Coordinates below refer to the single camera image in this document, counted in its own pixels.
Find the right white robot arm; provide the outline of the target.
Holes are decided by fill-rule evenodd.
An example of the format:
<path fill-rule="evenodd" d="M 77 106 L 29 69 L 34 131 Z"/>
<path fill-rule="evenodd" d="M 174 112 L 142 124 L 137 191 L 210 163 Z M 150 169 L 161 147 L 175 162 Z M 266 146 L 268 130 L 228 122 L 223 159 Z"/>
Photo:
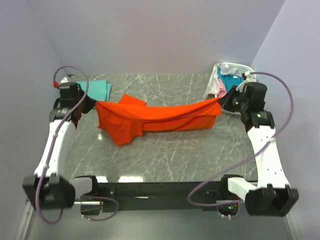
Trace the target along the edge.
<path fill-rule="evenodd" d="M 299 192 L 285 176 L 274 136 L 274 118 L 264 109 L 267 86 L 248 81 L 241 86 L 241 90 L 233 86 L 218 102 L 224 110 L 241 115 L 254 151 L 257 184 L 232 174 L 225 174 L 221 184 L 227 195 L 236 195 L 244 201 L 250 216 L 284 217 L 298 201 Z"/>

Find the orange t shirt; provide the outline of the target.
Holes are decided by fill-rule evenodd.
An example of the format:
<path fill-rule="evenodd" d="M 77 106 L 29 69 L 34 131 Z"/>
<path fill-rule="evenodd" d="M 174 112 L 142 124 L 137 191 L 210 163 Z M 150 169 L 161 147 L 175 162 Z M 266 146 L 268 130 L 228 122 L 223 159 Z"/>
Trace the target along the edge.
<path fill-rule="evenodd" d="M 119 102 L 98 101 L 99 125 L 117 146 L 130 143 L 145 132 L 183 132 L 210 129 L 222 114 L 217 98 L 176 106 L 148 106 L 124 94 Z"/>

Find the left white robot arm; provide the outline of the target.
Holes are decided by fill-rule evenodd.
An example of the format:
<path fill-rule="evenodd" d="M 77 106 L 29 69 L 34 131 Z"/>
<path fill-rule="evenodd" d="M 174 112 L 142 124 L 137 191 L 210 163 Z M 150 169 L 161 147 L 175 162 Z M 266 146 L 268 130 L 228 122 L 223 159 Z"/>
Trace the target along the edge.
<path fill-rule="evenodd" d="M 22 187 L 35 210 L 71 208 L 75 187 L 63 177 L 68 147 L 78 122 L 96 104 L 77 82 L 54 84 L 60 96 L 49 113 L 49 134 L 41 160 L 33 176 L 23 179 Z"/>

